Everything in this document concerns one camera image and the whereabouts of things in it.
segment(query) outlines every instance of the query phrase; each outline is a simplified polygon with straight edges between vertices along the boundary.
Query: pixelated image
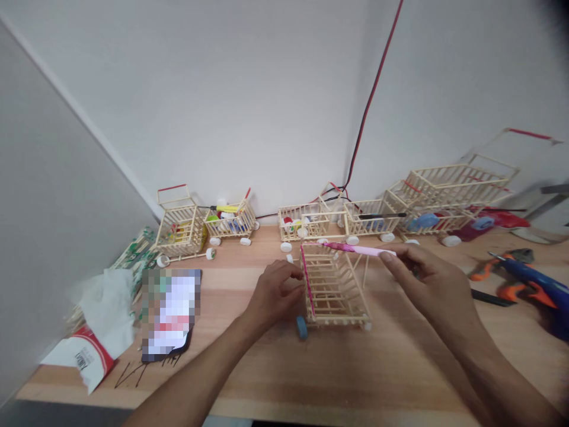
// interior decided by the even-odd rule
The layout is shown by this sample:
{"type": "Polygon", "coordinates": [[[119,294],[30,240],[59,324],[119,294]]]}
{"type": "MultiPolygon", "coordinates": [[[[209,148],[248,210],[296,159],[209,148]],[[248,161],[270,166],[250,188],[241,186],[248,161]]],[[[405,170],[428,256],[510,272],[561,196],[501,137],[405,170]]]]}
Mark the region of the pixelated image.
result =
{"type": "Polygon", "coordinates": [[[163,360],[181,349],[200,309],[201,270],[144,270],[142,323],[143,362],[163,360]]]}

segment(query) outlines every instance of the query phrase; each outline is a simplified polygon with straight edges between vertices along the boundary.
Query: black tool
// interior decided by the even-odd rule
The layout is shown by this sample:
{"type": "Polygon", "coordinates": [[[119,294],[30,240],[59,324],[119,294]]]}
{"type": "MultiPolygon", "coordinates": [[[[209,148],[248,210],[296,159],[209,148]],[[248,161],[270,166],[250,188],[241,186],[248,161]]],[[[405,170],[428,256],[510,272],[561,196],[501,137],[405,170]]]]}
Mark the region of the black tool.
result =
{"type": "Polygon", "coordinates": [[[486,292],[477,291],[476,289],[471,289],[470,291],[474,299],[484,301],[489,304],[499,305],[501,307],[509,307],[511,305],[517,304],[515,301],[509,301],[504,298],[495,297],[493,295],[487,294],[486,292]]]}
{"type": "Polygon", "coordinates": [[[379,218],[405,218],[406,213],[362,213],[360,219],[379,219],[379,218]]]}

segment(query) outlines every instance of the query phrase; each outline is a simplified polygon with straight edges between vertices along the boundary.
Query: cable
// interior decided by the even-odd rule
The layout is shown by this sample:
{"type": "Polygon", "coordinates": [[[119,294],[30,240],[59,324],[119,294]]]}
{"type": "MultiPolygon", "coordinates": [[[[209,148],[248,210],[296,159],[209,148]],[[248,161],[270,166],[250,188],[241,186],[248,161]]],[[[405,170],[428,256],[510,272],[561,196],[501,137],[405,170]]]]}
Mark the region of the cable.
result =
{"type": "Polygon", "coordinates": [[[275,216],[277,213],[268,213],[267,215],[256,216],[255,219],[266,218],[268,216],[275,216]]]}
{"type": "MultiPolygon", "coordinates": [[[[397,20],[399,19],[399,13],[401,12],[401,6],[403,6],[403,0],[399,0],[399,6],[397,7],[397,13],[395,14],[395,19],[393,20],[393,25],[391,26],[391,31],[389,32],[389,37],[387,39],[387,43],[385,43],[385,48],[383,49],[383,54],[381,56],[381,61],[379,62],[379,68],[378,68],[378,72],[375,76],[375,80],[373,82],[373,87],[372,87],[372,91],[369,94],[369,98],[367,99],[367,105],[366,105],[366,109],[363,112],[363,117],[362,117],[362,122],[360,124],[360,130],[357,134],[357,139],[356,139],[356,146],[354,147],[354,153],[351,156],[351,162],[350,162],[350,171],[348,172],[348,179],[346,180],[346,183],[340,187],[336,187],[336,185],[334,185],[334,183],[331,182],[333,188],[330,188],[330,190],[325,191],[324,193],[322,193],[320,196],[323,196],[327,193],[329,193],[332,190],[338,190],[340,191],[346,191],[346,196],[348,196],[348,192],[346,190],[346,187],[348,186],[348,184],[350,183],[351,180],[351,174],[354,171],[354,163],[356,161],[356,155],[357,155],[357,150],[358,148],[360,148],[360,141],[362,140],[362,134],[363,134],[363,128],[366,124],[366,118],[367,118],[367,113],[369,111],[369,107],[372,104],[372,100],[373,100],[373,96],[375,95],[375,90],[378,87],[378,81],[379,81],[379,76],[381,75],[381,70],[383,70],[383,64],[385,63],[385,58],[387,57],[387,52],[389,50],[389,45],[391,44],[391,39],[393,38],[393,33],[395,31],[395,26],[397,25],[397,20]]],[[[325,202],[328,202],[329,200],[334,200],[337,199],[339,197],[332,197],[330,199],[325,200],[325,202]]],[[[342,197],[343,199],[348,200],[349,202],[351,202],[351,200],[349,199],[349,197],[342,197]]],[[[311,201],[310,203],[314,203],[316,202],[316,200],[318,200],[318,197],[316,199],[314,199],[313,201],[311,201]]],[[[262,216],[258,216],[258,218],[265,218],[267,216],[275,216],[278,215],[277,213],[270,213],[268,215],[262,215],[262,216]]]]}
{"type": "Polygon", "coordinates": [[[362,133],[363,127],[366,124],[367,112],[369,111],[369,106],[372,104],[373,95],[375,94],[375,90],[378,87],[379,76],[381,75],[381,70],[383,69],[383,63],[385,62],[385,58],[387,56],[387,51],[389,50],[389,45],[391,44],[391,38],[393,37],[393,32],[395,31],[395,26],[397,25],[397,19],[399,19],[399,12],[401,12],[401,6],[403,6],[403,0],[399,0],[399,7],[397,8],[397,13],[395,14],[395,19],[393,20],[393,25],[391,26],[391,32],[389,33],[389,38],[387,39],[387,43],[385,43],[385,48],[383,50],[383,55],[381,56],[381,62],[379,63],[378,73],[375,76],[375,81],[373,82],[372,92],[369,94],[369,98],[367,100],[366,109],[363,112],[362,122],[360,124],[360,130],[357,134],[356,139],[356,147],[354,148],[354,154],[351,156],[351,163],[350,163],[350,171],[348,173],[348,179],[346,183],[341,186],[344,190],[348,186],[351,180],[351,174],[354,170],[354,162],[356,161],[357,149],[360,147],[360,141],[362,140],[362,133]]]}

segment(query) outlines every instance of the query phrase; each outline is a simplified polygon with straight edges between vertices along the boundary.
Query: hand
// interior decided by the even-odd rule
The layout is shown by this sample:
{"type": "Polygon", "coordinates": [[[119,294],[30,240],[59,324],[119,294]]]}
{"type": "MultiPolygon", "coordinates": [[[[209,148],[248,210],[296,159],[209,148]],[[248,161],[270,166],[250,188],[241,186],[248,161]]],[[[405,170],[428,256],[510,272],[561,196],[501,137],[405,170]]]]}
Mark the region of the hand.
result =
{"type": "Polygon", "coordinates": [[[289,278],[302,280],[302,270],[288,261],[275,261],[265,268],[257,281],[247,309],[241,316],[249,329],[261,336],[277,323],[298,301],[304,292],[304,286],[283,289],[283,283],[289,278]]]}
{"type": "Polygon", "coordinates": [[[462,337],[485,334],[468,278],[458,267],[411,243],[387,244],[381,249],[397,254],[394,257],[382,252],[379,257],[439,334],[462,337]]]}

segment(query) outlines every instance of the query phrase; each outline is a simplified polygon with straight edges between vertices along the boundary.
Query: barcode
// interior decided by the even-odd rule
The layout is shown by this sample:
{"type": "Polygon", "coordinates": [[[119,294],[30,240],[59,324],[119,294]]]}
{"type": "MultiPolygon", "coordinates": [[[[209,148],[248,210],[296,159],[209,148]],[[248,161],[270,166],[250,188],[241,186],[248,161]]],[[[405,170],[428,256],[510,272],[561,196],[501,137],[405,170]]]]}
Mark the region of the barcode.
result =
{"type": "Polygon", "coordinates": [[[88,363],[86,362],[85,358],[83,357],[83,354],[77,353],[75,355],[75,359],[77,359],[77,366],[79,366],[80,371],[82,371],[83,369],[85,369],[88,366],[88,363]]]}

